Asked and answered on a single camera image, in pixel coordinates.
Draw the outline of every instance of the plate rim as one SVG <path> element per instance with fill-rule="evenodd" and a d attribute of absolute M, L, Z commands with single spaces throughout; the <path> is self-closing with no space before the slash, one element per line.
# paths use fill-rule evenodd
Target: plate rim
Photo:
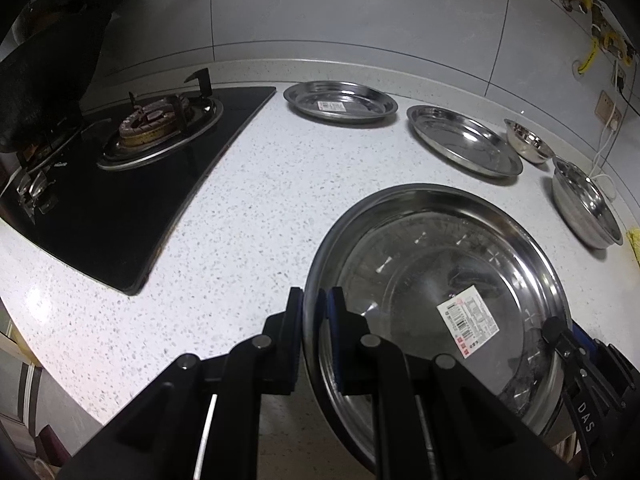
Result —
<path fill-rule="evenodd" d="M 380 96 L 384 96 L 386 100 L 391 102 L 391 109 L 386 111 L 386 112 L 382 112 L 382 113 L 377 112 L 375 114 L 359 115 L 359 114 L 353 114 L 353 113 L 341 114 L 341 113 L 338 113 L 338 112 L 331 112 L 331 111 L 324 111 L 324 110 L 313 110 L 311 108 L 304 108 L 304 107 L 300 106 L 295 101 L 295 99 L 293 98 L 294 91 L 297 90 L 297 89 L 304 88 L 306 85 L 316 84 L 316 83 L 349 85 L 349 86 L 354 87 L 354 88 L 365 88 L 365 89 L 369 90 L 370 92 L 374 92 L 375 94 L 378 94 Z M 331 121 L 335 121 L 335 122 L 369 123 L 369 122 L 382 120 L 383 118 L 389 117 L 389 116 L 395 114 L 398 111 L 398 102 L 396 102 L 396 100 L 393 99 L 391 97 L 391 95 L 389 95 L 388 93 L 382 92 L 380 90 L 377 90 L 377 89 L 372 88 L 372 87 L 367 86 L 367 85 L 363 85 L 363 84 L 360 84 L 360 83 L 349 82 L 349 81 L 337 81 L 337 80 L 329 80 L 329 79 L 327 79 L 327 80 L 318 79 L 318 80 L 313 80 L 313 81 L 301 81 L 299 83 L 295 83 L 295 84 L 289 86 L 287 89 L 285 89 L 283 91 L 282 95 L 283 95 L 284 99 L 291 106 L 293 106 L 297 111 L 299 111 L 300 113 L 309 115 L 311 117 L 316 117 L 316 118 L 325 119 L 325 120 L 331 120 Z"/>
<path fill-rule="evenodd" d="M 497 138 L 502 143 L 502 145 L 500 146 L 500 151 L 501 152 L 504 149 L 506 149 L 507 152 L 508 151 L 513 152 L 513 153 L 511 153 L 512 156 L 510 156 L 510 160 L 517 161 L 516 162 L 516 166 L 518 168 L 517 171 L 516 172 L 505 172 L 505 171 L 498 171 L 498 170 L 493 170 L 491 168 L 487 168 L 487 167 L 483 166 L 482 164 L 479 164 L 479 163 L 477 163 L 475 161 L 469 160 L 468 158 L 460 155 L 457 152 L 454 152 L 453 150 L 447 148 L 446 146 L 443 146 L 442 144 L 440 144 L 436 140 L 432 139 L 430 136 L 427 135 L 427 133 L 425 133 L 424 131 L 422 131 L 420 129 L 420 127 L 418 126 L 418 124 L 417 124 L 417 122 L 416 122 L 416 120 L 414 118 L 414 112 L 418 111 L 419 109 L 424 109 L 424 108 L 429 108 L 431 110 L 442 110 L 442 111 L 445 111 L 445 112 L 448 112 L 448 113 L 456 114 L 460 118 L 463 118 L 463 119 L 465 119 L 467 121 L 471 121 L 473 124 L 477 124 L 483 130 L 486 130 L 489 133 L 491 133 L 493 136 L 495 136 L 495 138 Z M 459 113 L 459 112 L 457 112 L 455 110 L 450 110 L 448 108 L 442 108 L 442 107 L 439 107 L 439 106 L 415 105 L 415 106 L 411 106 L 411 107 L 409 107 L 407 109 L 406 116 L 407 116 L 407 119 L 409 119 L 409 122 L 410 122 L 411 126 L 414 128 L 415 132 L 418 134 L 418 136 L 424 142 L 426 142 L 436 152 L 438 152 L 441 155 L 443 155 L 444 157 L 448 158 L 451 162 L 454 162 L 454 163 L 458 164 L 459 166 L 462 166 L 463 168 L 466 168 L 469 171 L 473 171 L 474 173 L 478 173 L 478 174 L 482 174 L 484 176 L 490 176 L 490 177 L 494 177 L 494 178 L 515 177 L 515 176 L 520 175 L 524 171 L 524 165 L 522 163 L 520 155 L 518 154 L 518 152 L 516 152 L 516 150 L 513 148 L 513 146 L 511 146 L 500 135 L 495 133 L 491 128 L 489 128 L 487 126 L 484 126 L 484 124 L 479 123 L 475 119 L 473 119 L 471 117 L 468 117 L 465 114 L 461 114 L 461 113 Z"/>

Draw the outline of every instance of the yellow sponge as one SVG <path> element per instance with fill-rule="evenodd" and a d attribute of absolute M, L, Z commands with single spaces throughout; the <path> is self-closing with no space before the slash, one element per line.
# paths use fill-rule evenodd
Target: yellow sponge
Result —
<path fill-rule="evenodd" d="M 636 260 L 640 265 L 640 229 L 637 227 L 629 229 L 629 231 L 626 232 L 626 237 L 629 238 L 634 253 L 636 254 Z"/>

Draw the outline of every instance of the screw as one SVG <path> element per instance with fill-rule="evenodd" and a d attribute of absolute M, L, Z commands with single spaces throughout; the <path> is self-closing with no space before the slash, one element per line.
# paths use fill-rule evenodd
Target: screw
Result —
<path fill-rule="evenodd" d="M 175 360 L 175 363 L 178 365 L 178 367 L 182 368 L 183 370 L 192 368 L 197 362 L 198 358 L 193 354 L 182 354 Z"/>
<path fill-rule="evenodd" d="M 273 341 L 266 334 L 260 334 L 251 339 L 251 344 L 254 345 L 257 349 L 267 348 L 271 345 Z"/>
<path fill-rule="evenodd" d="M 441 354 L 436 357 L 436 365 L 443 370 L 451 370 L 456 365 L 456 360 L 449 354 Z"/>
<path fill-rule="evenodd" d="M 360 343 L 367 348 L 375 348 L 380 345 L 380 338 L 377 335 L 365 334 L 360 338 Z"/>

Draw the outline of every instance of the barcode sticker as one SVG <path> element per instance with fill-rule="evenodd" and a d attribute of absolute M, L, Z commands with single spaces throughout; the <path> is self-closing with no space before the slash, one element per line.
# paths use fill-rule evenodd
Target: barcode sticker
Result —
<path fill-rule="evenodd" d="M 329 101 L 318 101 L 318 109 L 323 112 L 346 112 L 346 108 L 341 102 L 332 103 Z"/>
<path fill-rule="evenodd" d="M 437 309 L 465 359 L 500 332 L 474 285 Z"/>

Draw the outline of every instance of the bowl rim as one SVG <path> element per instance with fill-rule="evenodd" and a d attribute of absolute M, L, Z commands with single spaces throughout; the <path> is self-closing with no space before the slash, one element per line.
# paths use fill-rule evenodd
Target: bowl rim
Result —
<path fill-rule="evenodd" d="M 303 301 L 302 347 L 303 355 L 305 357 L 307 376 L 311 383 L 316 402 L 318 403 L 322 414 L 324 415 L 324 418 L 331 426 L 338 439 L 347 448 L 347 450 L 354 457 L 356 457 L 356 459 L 359 460 L 360 463 L 362 463 L 365 467 L 372 471 L 374 468 L 375 458 L 369 456 L 366 450 L 362 447 L 362 443 L 357 440 L 356 435 L 354 435 L 351 431 L 353 428 L 350 428 L 345 424 L 345 421 L 342 419 L 341 414 L 338 412 L 338 410 L 336 410 L 328 387 L 325 385 L 324 368 L 322 367 L 320 362 L 319 352 L 320 339 L 322 337 L 322 320 L 317 319 L 317 298 L 314 296 L 314 294 L 317 294 L 321 290 L 320 281 L 322 274 L 324 273 L 324 268 L 326 267 L 327 259 L 339 242 L 341 233 L 344 231 L 344 229 L 349 224 L 351 224 L 354 219 L 366 213 L 370 208 L 409 191 L 451 192 L 457 196 L 471 198 L 472 200 L 480 203 L 482 206 L 485 206 L 494 212 L 504 215 L 505 220 L 508 220 L 509 222 L 512 222 L 515 226 L 517 226 L 520 234 L 529 244 L 532 245 L 535 252 L 542 259 L 545 267 L 548 269 L 548 272 L 554 277 L 554 287 L 559 298 L 559 304 L 562 305 L 562 310 L 564 311 L 564 317 L 566 319 L 567 325 L 570 328 L 572 326 L 569 303 L 566 298 L 564 288 L 562 287 L 560 277 L 557 271 L 554 269 L 549 257 L 546 256 L 540 245 L 529 234 L 529 232 L 524 227 L 522 227 L 519 222 L 516 222 L 509 214 L 498 208 L 498 206 L 485 200 L 484 198 L 462 189 L 443 186 L 440 184 L 413 183 L 388 187 L 386 189 L 379 190 L 378 192 L 370 194 L 361 199 L 359 202 L 355 203 L 353 206 L 351 206 L 351 208 L 345 211 L 340 216 L 340 218 L 337 219 L 337 221 L 334 222 L 334 224 L 320 243 L 320 246 L 318 247 L 318 250 L 314 255 L 314 258 L 310 265 L 305 283 L 305 299 Z M 546 380 L 549 380 L 552 384 L 550 386 L 551 390 L 553 391 L 552 396 L 555 396 L 556 392 L 559 395 L 558 387 L 561 387 L 562 385 L 563 373 L 562 368 L 558 367 L 558 362 L 556 361 L 557 357 L 558 355 L 555 354 L 552 361 L 552 368 L 556 371 L 557 375 L 555 376 L 555 378 L 546 378 Z M 557 406 L 554 408 L 554 410 L 552 410 L 553 413 L 551 413 L 549 421 L 554 420 L 556 410 Z M 547 428 L 548 423 L 547 426 L 542 429 L 542 431 L 546 431 Z"/>
<path fill-rule="evenodd" d="M 555 156 L 554 150 L 551 149 L 551 147 L 544 141 L 544 139 L 529 130 L 526 126 L 522 126 L 522 124 L 520 124 L 519 122 L 513 121 L 511 119 L 504 119 L 504 123 L 508 127 L 507 134 L 515 134 L 516 138 L 520 142 L 526 144 L 527 146 L 531 146 L 534 150 L 536 150 L 536 153 L 540 157 L 544 158 L 544 160 L 549 160 L 550 158 Z M 522 136 L 520 136 L 518 134 L 518 130 L 526 132 L 529 138 L 523 138 Z"/>
<path fill-rule="evenodd" d="M 586 173 L 584 173 L 583 170 L 578 168 L 578 166 L 576 166 L 574 163 L 569 162 L 568 160 L 565 160 L 564 158 L 561 158 L 559 156 L 554 156 L 553 160 L 554 160 L 554 166 L 555 166 L 554 176 L 556 176 L 558 180 L 562 183 L 563 188 L 568 192 L 569 197 L 571 197 L 572 199 L 572 202 L 574 202 L 575 205 L 579 204 L 580 210 L 585 211 L 587 213 L 585 215 L 585 218 L 588 218 L 588 221 L 593 226 L 597 227 L 598 231 L 601 234 L 603 234 L 606 237 L 606 239 L 610 242 L 610 245 L 613 243 L 619 246 L 623 245 L 624 236 L 622 234 L 622 230 L 618 225 L 618 220 L 616 219 L 615 215 L 613 214 L 613 211 L 611 210 L 611 208 L 609 207 L 609 204 L 607 203 L 604 193 L 602 193 L 598 188 L 598 186 L 595 185 L 594 181 L 591 180 L 591 178 Z M 618 233 L 620 234 L 620 236 L 616 236 L 615 233 L 611 232 L 605 225 L 601 224 L 601 222 L 598 221 L 598 219 L 593 215 L 593 213 L 591 213 L 590 209 L 587 208 L 586 204 L 580 199 L 580 197 L 578 197 L 574 193 L 574 190 L 572 189 L 572 187 L 569 186 L 567 176 L 562 172 L 562 169 L 559 168 L 558 165 L 560 166 L 565 165 L 567 166 L 567 168 L 577 171 L 577 173 L 580 176 L 583 176 L 587 180 L 587 182 L 589 182 L 593 186 L 593 189 L 597 193 L 598 197 L 602 200 L 602 203 L 604 204 L 606 211 L 609 212 L 609 214 L 613 218 L 613 221 L 615 222 L 615 225 L 616 225 L 616 229 L 618 230 Z"/>

